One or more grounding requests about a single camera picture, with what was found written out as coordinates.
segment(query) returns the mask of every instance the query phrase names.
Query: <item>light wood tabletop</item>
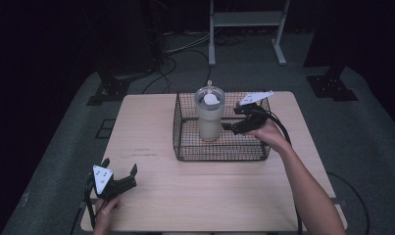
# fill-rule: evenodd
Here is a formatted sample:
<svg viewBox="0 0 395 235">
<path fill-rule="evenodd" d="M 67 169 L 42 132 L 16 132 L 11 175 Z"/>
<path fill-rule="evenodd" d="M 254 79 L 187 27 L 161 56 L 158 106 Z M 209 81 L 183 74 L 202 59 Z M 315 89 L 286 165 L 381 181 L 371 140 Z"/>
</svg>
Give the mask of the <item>light wood tabletop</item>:
<svg viewBox="0 0 395 235">
<path fill-rule="evenodd" d="M 137 186 L 122 194 L 115 231 L 295 231 L 297 218 L 282 160 L 271 150 L 260 162 L 192 162 L 173 150 L 174 94 L 124 98 L 104 159 L 115 179 L 137 164 Z M 334 191 L 294 95 L 274 92 L 274 112 L 294 150 L 330 198 Z M 336 205 L 347 227 L 341 208 Z M 91 231 L 88 212 L 81 221 Z"/>
</svg>

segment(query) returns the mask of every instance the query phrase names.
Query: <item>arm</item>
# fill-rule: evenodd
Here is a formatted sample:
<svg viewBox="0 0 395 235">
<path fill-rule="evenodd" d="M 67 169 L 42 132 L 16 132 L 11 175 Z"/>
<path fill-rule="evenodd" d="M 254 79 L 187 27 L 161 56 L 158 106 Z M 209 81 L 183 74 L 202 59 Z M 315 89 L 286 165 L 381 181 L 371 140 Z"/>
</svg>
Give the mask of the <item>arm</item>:
<svg viewBox="0 0 395 235">
<path fill-rule="evenodd" d="M 103 199 L 99 199 L 96 202 L 96 225 L 94 227 L 94 235 L 106 235 L 109 234 L 112 224 L 112 210 L 119 207 L 120 197 L 112 199 L 110 202 L 106 202 Z"/>
<path fill-rule="evenodd" d="M 311 234 L 346 234 L 334 204 L 273 121 L 268 119 L 263 127 L 246 134 L 265 141 L 281 156 L 295 206 L 308 231 Z"/>
</svg>

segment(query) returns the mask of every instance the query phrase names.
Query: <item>black wire mesh basket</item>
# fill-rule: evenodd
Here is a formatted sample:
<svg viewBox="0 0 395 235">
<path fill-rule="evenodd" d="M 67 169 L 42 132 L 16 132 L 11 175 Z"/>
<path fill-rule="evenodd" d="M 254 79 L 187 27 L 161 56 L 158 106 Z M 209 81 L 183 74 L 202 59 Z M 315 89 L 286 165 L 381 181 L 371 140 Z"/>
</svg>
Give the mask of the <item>black wire mesh basket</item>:
<svg viewBox="0 0 395 235">
<path fill-rule="evenodd" d="M 246 96 L 246 92 L 225 92 L 222 123 L 236 123 L 245 116 L 236 115 L 236 102 Z M 268 99 L 257 102 L 266 111 L 270 110 Z M 264 161 L 271 147 L 251 135 L 234 135 L 229 130 L 221 130 L 216 141 L 204 141 L 199 136 L 198 116 L 195 111 L 194 93 L 178 92 L 173 115 L 173 149 L 175 156 L 183 162 L 239 162 Z"/>
</svg>

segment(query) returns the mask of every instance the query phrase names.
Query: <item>bottle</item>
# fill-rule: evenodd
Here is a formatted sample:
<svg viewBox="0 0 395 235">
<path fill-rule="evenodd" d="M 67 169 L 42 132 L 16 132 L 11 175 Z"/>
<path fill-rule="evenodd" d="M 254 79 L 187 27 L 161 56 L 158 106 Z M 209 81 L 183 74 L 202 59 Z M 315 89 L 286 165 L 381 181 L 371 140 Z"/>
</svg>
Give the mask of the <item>bottle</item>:
<svg viewBox="0 0 395 235">
<path fill-rule="evenodd" d="M 204 141 L 215 141 L 221 134 L 224 100 L 224 92 L 218 87 L 212 86 L 211 80 L 194 96 L 199 134 Z"/>
</svg>

